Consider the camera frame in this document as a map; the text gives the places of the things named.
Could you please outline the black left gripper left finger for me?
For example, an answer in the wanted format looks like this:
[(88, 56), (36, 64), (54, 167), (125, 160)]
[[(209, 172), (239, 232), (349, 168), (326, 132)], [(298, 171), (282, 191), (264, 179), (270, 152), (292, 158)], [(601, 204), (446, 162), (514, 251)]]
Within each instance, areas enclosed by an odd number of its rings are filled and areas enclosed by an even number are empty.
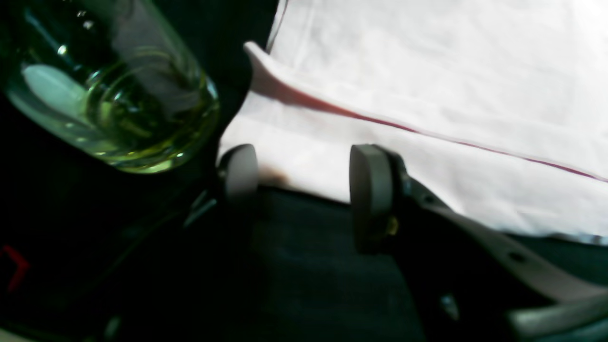
[(201, 189), (146, 236), (120, 269), (118, 308), (100, 342), (213, 342), (233, 304), (233, 270), (247, 249), (250, 200), (258, 187), (256, 150), (221, 157)]

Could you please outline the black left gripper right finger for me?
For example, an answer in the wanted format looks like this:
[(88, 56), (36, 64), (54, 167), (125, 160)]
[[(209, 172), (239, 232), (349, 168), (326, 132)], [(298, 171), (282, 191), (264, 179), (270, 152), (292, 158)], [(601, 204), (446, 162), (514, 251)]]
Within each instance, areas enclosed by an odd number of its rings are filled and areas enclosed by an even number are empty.
[(583, 281), (454, 212), (399, 154), (353, 145), (354, 242), (389, 255), (428, 342), (605, 342), (607, 288)]

